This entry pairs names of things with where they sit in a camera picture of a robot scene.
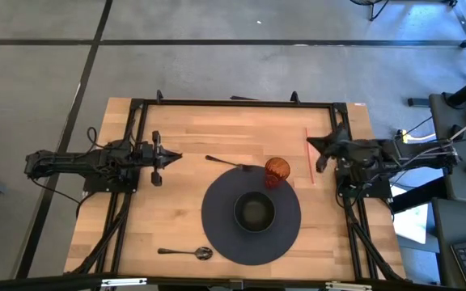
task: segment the wooden table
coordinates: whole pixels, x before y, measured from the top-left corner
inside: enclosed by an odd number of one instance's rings
[[[123,137],[130,100],[111,98],[108,101],[99,144]],[[354,138],[373,138],[366,106],[348,104],[348,109]],[[166,149],[182,152],[183,158],[160,172],[162,187],[150,183],[151,168],[142,169],[126,226],[121,275],[354,279],[344,210],[334,200],[335,162],[328,164],[325,173],[317,173],[315,162],[319,154],[305,141],[306,137],[324,136],[332,131],[328,110],[149,106],[144,139],[150,140],[154,130],[161,133]],[[212,247],[202,229],[202,199],[209,185],[231,167],[206,161],[206,154],[261,166],[274,156],[289,162],[288,182],[299,198],[302,221],[294,245],[283,257],[269,264],[244,266],[218,252],[208,261],[199,261],[192,255],[157,254],[159,247],[189,251],[200,246]],[[80,209],[66,271],[78,267],[100,239],[109,197],[109,193],[97,193]],[[372,241],[395,272],[405,276],[388,207],[380,200],[365,202]],[[360,242],[358,246],[363,274],[367,276],[364,248]],[[111,242],[106,271],[110,269],[113,249],[114,242]]]

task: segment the spoon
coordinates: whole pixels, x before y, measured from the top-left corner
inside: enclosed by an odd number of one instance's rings
[[[192,254],[195,255],[200,260],[207,260],[214,255],[214,252],[209,249],[208,247],[199,247],[195,251],[174,251],[165,248],[159,248],[158,254],[165,255],[165,254]]]
[[[224,162],[226,164],[229,164],[229,165],[232,165],[232,166],[235,166],[237,167],[239,170],[241,171],[250,171],[252,169],[252,166],[250,165],[244,165],[244,164],[235,164],[233,162],[226,162],[226,161],[223,161],[222,159],[218,159],[216,157],[212,157],[210,155],[206,155],[205,158],[208,160],[208,161],[213,161],[213,162]]]

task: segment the table leg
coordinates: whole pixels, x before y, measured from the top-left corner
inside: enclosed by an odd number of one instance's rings
[[[418,205],[429,203],[435,197],[447,198],[447,188],[443,177],[393,197],[393,202],[389,205],[393,212],[397,214]]]

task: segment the red glass cup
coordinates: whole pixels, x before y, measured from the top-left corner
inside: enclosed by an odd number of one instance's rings
[[[265,164],[265,186],[274,189],[290,174],[289,163],[283,158],[271,158]]]

